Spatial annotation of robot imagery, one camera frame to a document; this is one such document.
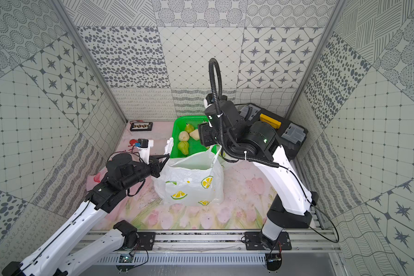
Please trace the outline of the white plastic bag lemon print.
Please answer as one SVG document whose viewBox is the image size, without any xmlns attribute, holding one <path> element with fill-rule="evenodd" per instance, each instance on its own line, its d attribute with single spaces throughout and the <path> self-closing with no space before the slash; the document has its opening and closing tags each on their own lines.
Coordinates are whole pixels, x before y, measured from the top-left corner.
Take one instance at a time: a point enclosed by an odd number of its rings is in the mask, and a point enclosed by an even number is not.
<svg viewBox="0 0 414 276">
<path fill-rule="evenodd" d="M 166 205 L 187 207 L 218 205 L 224 200 L 224 172 L 219 161 L 221 147 L 185 158 L 172 158 L 154 179 L 155 192 Z"/>
</svg>

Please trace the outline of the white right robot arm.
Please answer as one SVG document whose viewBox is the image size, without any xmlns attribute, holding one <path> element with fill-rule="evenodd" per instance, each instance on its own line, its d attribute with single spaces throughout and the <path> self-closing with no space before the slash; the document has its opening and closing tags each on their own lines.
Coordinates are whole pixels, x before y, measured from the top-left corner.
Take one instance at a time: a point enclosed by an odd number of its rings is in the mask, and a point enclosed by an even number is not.
<svg viewBox="0 0 414 276">
<path fill-rule="evenodd" d="M 197 132 L 208 149 L 166 164 L 155 180 L 156 193 L 166 205 L 212 207 L 224 201 L 224 169 L 220 163 L 227 154 L 228 163 L 247 161 L 270 181 L 277 196 L 262 227 L 262 240 L 273 246 L 281 232 L 290 228 L 308 228 L 309 212 L 317 200 L 296 176 L 284 148 L 284 138 L 267 122 L 244 118 L 231 101 L 221 100 L 219 108 L 209 105 L 207 122 Z"/>
</svg>

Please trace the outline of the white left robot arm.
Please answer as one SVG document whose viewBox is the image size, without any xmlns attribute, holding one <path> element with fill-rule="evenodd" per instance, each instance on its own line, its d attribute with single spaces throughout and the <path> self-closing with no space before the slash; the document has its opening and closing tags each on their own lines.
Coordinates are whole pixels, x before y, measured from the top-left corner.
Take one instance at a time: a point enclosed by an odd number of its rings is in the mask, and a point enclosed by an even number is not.
<svg viewBox="0 0 414 276">
<path fill-rule="evenodd" d="M 120 248 L 139 248 L 138 230 L 122 220 L 112 230 L 76 253 L 82 238 L 123 199 L 132 197 L 130 188 L 143 187 L 148 177 L 159 178 L 170 156 L 152 155 L 133 160 L 133 154 L 122 152 L 107 163 L 100 183 L 88 192 L 74 214 L 38 249 L 21 262 L 10 262 L 4 276 L 76 276 L 106 254 Z"/>
</svg>

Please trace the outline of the green pear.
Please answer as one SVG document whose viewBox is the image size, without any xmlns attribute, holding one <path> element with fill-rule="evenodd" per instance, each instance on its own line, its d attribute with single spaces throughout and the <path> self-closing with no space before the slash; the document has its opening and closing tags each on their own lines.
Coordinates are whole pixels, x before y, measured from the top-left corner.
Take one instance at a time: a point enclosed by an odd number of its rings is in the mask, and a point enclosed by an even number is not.
<svg viewBox="0 0 414 276">
<path fill-rule="evenodd" d="M 177 145 L 177 148 L 183 155 L 189 155 L 190 144 L 187 141 L 180 141 Z"/>
</svg>

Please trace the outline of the pale beige pear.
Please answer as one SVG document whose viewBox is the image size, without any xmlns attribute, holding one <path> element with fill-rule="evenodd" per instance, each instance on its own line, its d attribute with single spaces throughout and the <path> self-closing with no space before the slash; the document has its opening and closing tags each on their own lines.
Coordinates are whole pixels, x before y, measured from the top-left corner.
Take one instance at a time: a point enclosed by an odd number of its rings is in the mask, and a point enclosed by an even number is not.
<svg viewBox="0 0 414 276">
<path fill-rule="evenodd" d="M 178 135 L 179 141 L 189 141 L 189 139 L 190 139 L 189 133 L 187 133 L 186 131 L 181 131 Z"/>
</svg>

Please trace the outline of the yellow-green small pear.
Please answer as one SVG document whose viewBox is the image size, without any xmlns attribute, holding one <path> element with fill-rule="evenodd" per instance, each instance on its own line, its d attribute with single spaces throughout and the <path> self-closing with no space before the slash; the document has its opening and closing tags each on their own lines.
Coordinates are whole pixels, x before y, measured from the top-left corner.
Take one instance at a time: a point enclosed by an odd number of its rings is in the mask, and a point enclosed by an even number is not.
<svg viewBox="0 0 414 276">
<path fill-rule="evenodd" d="M 195 130 L 195 127 L 192 125 L 192 124 L 186 124 L 186 126 L 185 126 L 185 131 L 187 132 L 187 133 L 191 133 L 191 132 L 193 132 Z"/>
</svg>

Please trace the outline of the black smartphone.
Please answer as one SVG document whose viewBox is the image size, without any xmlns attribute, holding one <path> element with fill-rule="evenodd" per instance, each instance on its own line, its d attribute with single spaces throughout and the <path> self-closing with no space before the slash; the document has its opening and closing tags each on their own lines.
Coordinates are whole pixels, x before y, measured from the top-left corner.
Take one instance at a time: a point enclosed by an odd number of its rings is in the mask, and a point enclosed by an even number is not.
<svg viewBox="0 0 414 276">
<path fill-rule="evenodd" d="M 153 129 L 153 122 L 145 122 L 145 121 L 134 121 L 131 122 L 130 131 L 131 132 L 144 132 L 144 131 L 152 131 Z"/>
</svg>

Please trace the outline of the pink plastic bag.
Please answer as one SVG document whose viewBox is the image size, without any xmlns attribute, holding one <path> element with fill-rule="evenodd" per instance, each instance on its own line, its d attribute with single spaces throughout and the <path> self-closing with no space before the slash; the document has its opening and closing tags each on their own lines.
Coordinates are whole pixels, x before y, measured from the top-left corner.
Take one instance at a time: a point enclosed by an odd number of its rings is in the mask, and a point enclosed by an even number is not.
<svg viewBox="0 0 414 276">
<path fill-rule="evenodd" d="M 105 175 L 102 174 L 101 172 L 99 172 L 96 175 L 89 175 L 87 176 L 87 180 L 86 180 L 86 191 L 89 192 L 91 191 L 95 186 L 97 186 L 100 182 L 101 179 L 104 177 Z"/>
</svg>

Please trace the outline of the black toolbox yellow latch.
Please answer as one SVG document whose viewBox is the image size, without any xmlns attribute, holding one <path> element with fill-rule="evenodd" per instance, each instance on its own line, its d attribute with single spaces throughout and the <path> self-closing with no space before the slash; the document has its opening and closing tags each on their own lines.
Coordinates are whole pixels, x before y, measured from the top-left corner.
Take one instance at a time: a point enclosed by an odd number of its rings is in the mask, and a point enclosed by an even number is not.
<svg viewBox="0 0 414 276">
<path fill-rule="evenodd" d="M 254 103 L 240 103 L 237 104 L 238 112 L 248 123 L 255 123 L 261 121 L 261 116 L 267 118 L 268 121 L 280 124 L 276 128 L 277 135 L 281 138 L 282 146 L 285 149 L 287 158 L 294 160 L 300 152 L 301 147 L 307 139 L 308 130 L 287 118 L 276 115 L 275 113 L 261 108 Z"/>
</svg>

